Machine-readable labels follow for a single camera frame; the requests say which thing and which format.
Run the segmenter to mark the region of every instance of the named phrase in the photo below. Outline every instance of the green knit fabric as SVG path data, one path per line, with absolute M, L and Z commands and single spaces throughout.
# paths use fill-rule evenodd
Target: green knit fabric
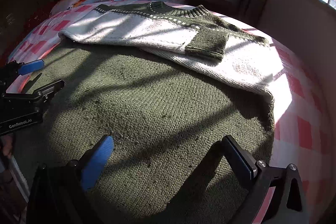
M 230 35 L 252 40 L 268 47 L 268 40 L 266 38 L 244 32 L 237 26 L 213 15 L 202 5 L 192 10 L 183 10 L 170 7 L 162 1 L 158 1 L 117 7 L 101 4 L 94 10 L 102 14 L 108 11 L 122 14 L 137 14 L 151 20 L 159 20 L 166 17 L 173 20 L 174 24 L 195 29 L 198 33 L 185 47 L 185 54 L 189 56 L 221 61 L 224 56 L 226 41 Z
M 63 42 L 39 73 L 29 92 L 66 85 L 42 124 L 16 133 L 14 156 L 31 186 L 38 164 L 64 165 L 111 134 L 115 151 L 88 193 L 105 223 L 226 223 L 247 192 L 213 144 L 231 134 L 270 158 L 272 106 L 260 95 L 139 49 Z

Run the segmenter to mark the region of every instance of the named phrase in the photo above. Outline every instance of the blue pad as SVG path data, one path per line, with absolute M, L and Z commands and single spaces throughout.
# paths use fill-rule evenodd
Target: blue pad
M 114 149 L 112 136 L 107 136 L 100 147 L 93 153 L 88 164 L 82 170 L 81 186 L 84 191 L 95 186 L 100 173 L 103 171 L 107 160 Z
M 29 63 L 22 65 L 21 68 L 17 70 L 17 72 L 19 75 L 26 75 L 35 70 L 42 69 L 43 66 L 44 66 L 44 61 L 42 59 L 39 59 L 39 60 L 29 62 Z

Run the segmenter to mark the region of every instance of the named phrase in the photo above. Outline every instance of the ribbed collar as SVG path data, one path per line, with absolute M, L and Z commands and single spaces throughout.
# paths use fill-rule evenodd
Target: ribbed collar
M 170 7 L 162 1 L 150 2 L 148 3 L 148 8 L 156 13 L 183 17 L 199 17 L 211 13 L 209 10 L 205 9 L 203 5 L 199 5 L 192 10 L 183 10 Z

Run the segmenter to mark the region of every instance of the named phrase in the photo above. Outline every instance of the red and white checkered sheet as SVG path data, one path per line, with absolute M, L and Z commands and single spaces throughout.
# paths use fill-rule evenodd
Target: red and white checkered sheet
M 117 1 L 82 5 L 59 12 L 36 27 L 12 52 L 9 61 L 31 62 L 45 57 L 60 42 L 58 32 L 79 20 L 100 4 L 125 5 L 147 1 Z M 187 5 L 167 3 L 182 9 Z M 239 28 L 266 37 L 270 42 L 273 64 L 272 91 L 275 98 L 275 136 L 270 165 L 286 167 L 297 165 L 304 191 L 310 223 L 315 223 L 335 194 L 331 163 L 331 128 L 325 99 L 317 77 L 287 47 L 265 33 L 243 22 L 214 13 Z M 29 76 L 20 76 L 7 90 L 18 93 Z M 254 223 L 260 223 L 269 200 L 271 189 Z

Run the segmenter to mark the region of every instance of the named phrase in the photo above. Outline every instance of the logo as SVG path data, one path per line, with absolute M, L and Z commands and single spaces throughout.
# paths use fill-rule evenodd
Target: logo
M 9 128 L 15 128 L 15 127 L 21 126 L 23 124 L 30 123 L 31 121 L 32 121 L 31 119 L 28 119 L 28 121 L 17 122 L 15 124 L 11 124 L 9 126 Z

